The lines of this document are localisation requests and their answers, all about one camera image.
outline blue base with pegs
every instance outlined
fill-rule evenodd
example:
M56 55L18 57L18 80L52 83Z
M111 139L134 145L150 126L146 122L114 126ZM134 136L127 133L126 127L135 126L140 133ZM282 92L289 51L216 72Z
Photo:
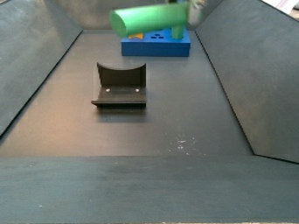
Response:
M183 38L172 38L172 30L150 31L144 38L122 39L123 56L188 57L191 50L190 33L184 29Z

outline green cylinder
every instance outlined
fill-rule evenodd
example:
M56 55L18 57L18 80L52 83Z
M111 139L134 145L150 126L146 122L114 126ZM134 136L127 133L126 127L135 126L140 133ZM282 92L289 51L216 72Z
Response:
M140 32L186 25L188 8L188 2L183 2L114 10L110 23L116 34L124 38Z

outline bin floor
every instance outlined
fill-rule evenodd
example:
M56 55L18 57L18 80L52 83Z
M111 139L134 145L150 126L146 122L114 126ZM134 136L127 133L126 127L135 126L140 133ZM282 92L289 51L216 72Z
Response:
M99 110L98 62L147 64L147 108ZM252 155L200 42L191 56L123 57L112 31L84 31L0 140L2 157Z

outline gray plastic surface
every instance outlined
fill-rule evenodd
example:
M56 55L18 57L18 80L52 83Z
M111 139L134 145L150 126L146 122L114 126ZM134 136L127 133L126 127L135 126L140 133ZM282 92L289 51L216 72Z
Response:
M0 5L0 135L80 31L52 1Z
M298 21L224 0L198 34L254 152L299 162Z
M299 221L299 166L262 157L6 157L0 179L3 223Z
M252 155L207 55L191 32L188 58L123 57L112 31L84 31L0 140L0 156ZM104 110L98 62L146 63L146 110Z

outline black holder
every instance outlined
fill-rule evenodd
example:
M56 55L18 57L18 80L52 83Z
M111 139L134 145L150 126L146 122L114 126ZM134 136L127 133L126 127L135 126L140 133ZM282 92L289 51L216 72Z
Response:
M146 107L146 64L131 69L115 69L98 63L100 90L98 107Z

